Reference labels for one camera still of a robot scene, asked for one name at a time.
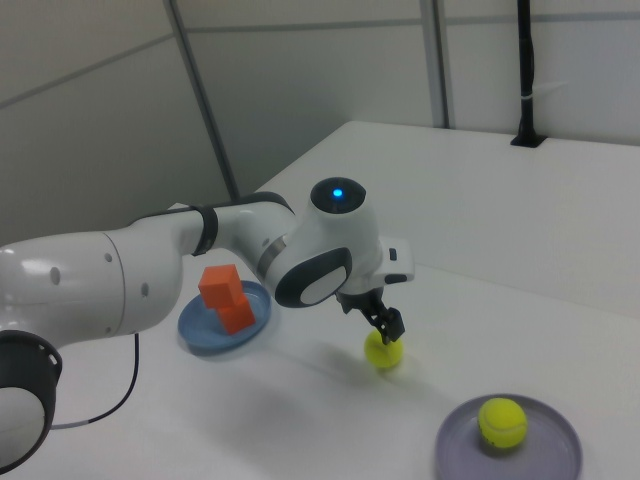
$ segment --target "white table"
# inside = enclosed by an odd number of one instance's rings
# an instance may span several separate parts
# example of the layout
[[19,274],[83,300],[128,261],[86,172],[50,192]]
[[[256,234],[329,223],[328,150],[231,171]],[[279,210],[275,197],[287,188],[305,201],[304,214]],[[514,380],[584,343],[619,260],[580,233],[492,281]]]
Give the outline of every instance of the white table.
[[[247,345],[222,356],[191,355],[177,333],[178,315],[197,294],[205,266],[238,260],[225,251],[188,257],[175,309],[141,334],[140,373],[129,401],[95,424],[52,431],[35,456],[6,478],[435,479],[441,422],[464,401],[497,392],[535,397],[573,424],[583,446],[583,480],[637,478],[640,321],[610,311],[634,313],[637,286],[629,279],[638,271],[620,271],[618,258],[583,265],[581,255],[593,251],[610,257],[602,251],[606,235],[598,232],[575,251],[558,249],[597,226],[579,215],[597,202],[582,195],[581,188],[587,191],[596,180],[576,173],[582,172],[578,153],[596,152],[585,154],[584,166],[595,176],[594,155],[614,159],[622,181],[607,191],[614,181],[602,178],[605,208],[628,200],[628,175],[636,168],[632,158],[640,163],[640,149],[555,140],[544,153],[509,147],[508,141],[505,135],[350,123],[264,187],[301,212],[318,180],[349,176],[367,188],[382,233],[410,240],[415,281],[388,287],[384,295],[401,310],[407,328],[398,369],[381,375],[366,363],[362,344],[370,327],[355,312],[343,315],[332,299],[305,310],[275,306],[265,330]],[[558,151],[574,150],[553,166]],[[527,203],[536,199],[544,207],[561,196],[563,175],[574,179],[575,196],[565,199],[560,213]],[[510,183],[514,178],[521,183]],[[482,188],[471,191],[473,185]],[[546,192],[535,190],[541,185]],[[614,205],[617,199],[620,205]],[[486,213],[491,206],[497,215]],[[622,228],[627,210],[598,221]],[[571,231],[538,245],[540,229],[559,228],[563,212],[573,222]],[[531,231],[539,235],[528,238]],[[628,241],[629,253],[623,253],[635,266],[636,227],[628,233],[610,247],[619,251]],[[545,263],[547,248],[555,262]],[[502,263],[491,268],[496,258]],[[581,269],[603,265],[602,275],[626,288],[618,303],[612,292],[594,298],[593,281],[572,282]],[[243,278],[253,279],[238,267]],[[541,294],[545,289],[549,295]],[[619,308],[607,311],[608,305]],[[132,351],[131,337],[64,348],[55,422],[114,405],[127,389]]]

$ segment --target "orange cube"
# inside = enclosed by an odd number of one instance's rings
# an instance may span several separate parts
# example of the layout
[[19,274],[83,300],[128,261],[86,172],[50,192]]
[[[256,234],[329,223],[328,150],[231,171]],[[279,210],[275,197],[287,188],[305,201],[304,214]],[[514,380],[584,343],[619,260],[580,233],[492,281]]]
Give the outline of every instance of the orange cube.
[[238,304],[233,307],[218,308],[217,312],[222,327],[229,335],[238,333],[240,330],[256,323],[249,299],[244,294],[243,299]]
[[231,308],[246,300],[235,265],[205,268],[198,290],[207,308]]

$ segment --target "black pole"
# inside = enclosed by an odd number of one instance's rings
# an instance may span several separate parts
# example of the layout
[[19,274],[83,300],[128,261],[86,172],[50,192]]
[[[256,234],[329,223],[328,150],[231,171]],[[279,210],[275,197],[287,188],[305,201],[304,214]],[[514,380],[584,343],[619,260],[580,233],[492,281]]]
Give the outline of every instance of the black pole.
[[518,0],[518,38],[520,40],[520,106],[522,116],[518,135],[511,145],[536,148],[545,138],[533,128],[533,39],[531,38],[531,6],[529,0]]

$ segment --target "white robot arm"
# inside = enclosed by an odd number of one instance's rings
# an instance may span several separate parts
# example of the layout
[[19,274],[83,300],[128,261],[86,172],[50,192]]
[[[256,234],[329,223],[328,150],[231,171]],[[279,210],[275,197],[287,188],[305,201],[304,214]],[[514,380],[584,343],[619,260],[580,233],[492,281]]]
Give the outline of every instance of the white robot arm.
[[404,332],[385,285],[413,278],[407,242],[381,238],[362,186],[317,184],[300,221],[276,194],[188,207],[108,232],[28,240],[0,249],[0,474],[28,459],[53,420],[57,349],[128,335],[162,321],[182,285],[182,257],[236,253],[284,307],[336,295],[386,342]]

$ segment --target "tennis ball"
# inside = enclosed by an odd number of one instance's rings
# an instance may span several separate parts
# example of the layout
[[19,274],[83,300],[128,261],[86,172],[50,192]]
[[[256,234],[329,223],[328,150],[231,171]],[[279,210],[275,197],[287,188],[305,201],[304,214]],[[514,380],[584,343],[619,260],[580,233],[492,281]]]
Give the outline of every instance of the tennis ball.
[[376,368],[391,368],[396,366],[402,359],[402,340],[382,343],[382,335],[377,330],[371,332],[364,341],[364,354]]
[[513,400],[492,398],[478,412],[480,434],[497,448],[511,448],[520,444],[527,434],[527,416]]

